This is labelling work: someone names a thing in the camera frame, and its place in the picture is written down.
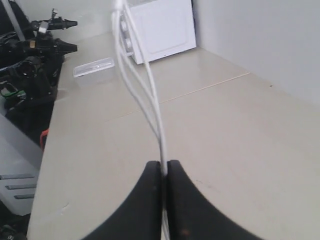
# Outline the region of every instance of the white microwave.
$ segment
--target white microwave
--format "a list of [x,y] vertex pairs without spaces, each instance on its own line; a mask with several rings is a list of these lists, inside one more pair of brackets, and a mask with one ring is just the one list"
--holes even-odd
[[[197,46],[191,0],[138,0],[130,9],[150,62]],[[125,18],[121,31],[128,55],[142,64],[137,41]]]

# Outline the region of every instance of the plastic lid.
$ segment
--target plastic lid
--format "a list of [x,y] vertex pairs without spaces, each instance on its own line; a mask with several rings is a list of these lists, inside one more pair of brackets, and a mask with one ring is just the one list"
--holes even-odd
[[90,62],[81,66],[77,66],[73,70],[73,77],[82,77],[87,74],[92,74],[101,70],[113,68],[115,62],[111,57],[104,58],[98,61]]

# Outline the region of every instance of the white countertop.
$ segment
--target white countertop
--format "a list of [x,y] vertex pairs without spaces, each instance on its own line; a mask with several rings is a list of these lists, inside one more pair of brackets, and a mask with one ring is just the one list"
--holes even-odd
[[[113,56],[106,34],[80,42],[63,65],[29,240],[85,237],[159,159],[117,74],[82,89],[73,79],[74,67]],[[151,67],[169,157],[206,198],[266,240],[320,239],[320,109],[201,48]]]

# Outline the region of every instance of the clear plastic container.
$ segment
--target clear plastic container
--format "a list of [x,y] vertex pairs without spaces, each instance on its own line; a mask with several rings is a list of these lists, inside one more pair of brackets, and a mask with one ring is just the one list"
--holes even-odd
[[77,66],[73,70],[76,83],[82,88],[98,83],[103,83],[114,77],[111,70],[115,62],[111,57]]

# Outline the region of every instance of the white cable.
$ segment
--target white cable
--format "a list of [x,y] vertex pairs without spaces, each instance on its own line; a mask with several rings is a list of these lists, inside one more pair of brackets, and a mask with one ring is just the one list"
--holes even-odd
[[[159,104],[159,100],[158,100],[156,84],[155,84],[154,77],[153,77],[153,74],[152,74],[152,71],[150,68],[149,61],[146,58],[145,50],[142,46],[142,41],[140,39],[139,33],[138,33],[136,25],[134,23],[134,20],[133,20],[132,14],[131,14],[131,10],[128,6],[127,0],[116,0],[115,2],[116,2],[115,6],[114,6],[115,12],[112,14],[112,29],[113,29],[113,33],[114,33],[115,50],[116,50],[116,57],[118,60],[119,69],[120,69],[120,72],[121,72],[121,75],[122,75],[122,78],[123,78],[123,81],[124,81],[126,87],[128,88],[128,90],[131,93],[131,95],[133,96],[133,98],[137,101],[144,116],[147,119],[148,124],[150,125],[152,131],[154,132],[154,134],[158,140],[159,150],[160,150],[161,173],[162,173],[163,179],[165,179],[166,175],[168,174],[167,146],[166,146],[165,131],[164,131],[163,122],[162,122],[162,118],[161,118],[160,104]],[[121,32],[120,32],[121,14],[124,14],[125,17],[127,18],[128,25],[131,27],[133,34],[134,34],[134,37],[137,40],[137,44],[138,44],[139,50],[141,52],[142,59],[144,61],[144,65],[145,65],[145,68],[147,71],[148,81],[149,81],[149,85],[151,88],[151,92],[148,89],[148,87],[146,86],[146,84],[144,83],[144,81],[142,80],[141,76],[136,71],[135,67],[132,65],[132,63],[128,59],[128,56],[126,55],[126,49],[125,49],[125,46],[123,45],[123,42],[122,42],[123,39],[121,39]],[[151,104],[152,110],[154,111],[156,127],[155,127],[155,125],[149,115],[149,111],[148,111],[146,105],[144,104],[144,102],[142,101],[142,99],[140,98],[140,96],[138,95],[136,90],[134,89],[133,85],[131,84],[131,82],[128,78],[128,75],[125,71],[123,61],[126,63],[126,65],[129,67],[129,69],[133,73],[133,76],[138,81],[138,83],[141,86],[141,88],[143,89],[143,92],[145,93],[149,103]],[[166,185],[164,184],[164,182],[162,184],[162,191],[163,191],[162,203],[163,203],[163,207],[164,207],[163,212],[162,212],[162,227],[163,227],[163,233],[164,233],[165,239],[169,240],[170,235],[169,235],[169,225],[168,225],[168,216],[167,216],[167,211],[166,211],[166,198],[165,198]]]

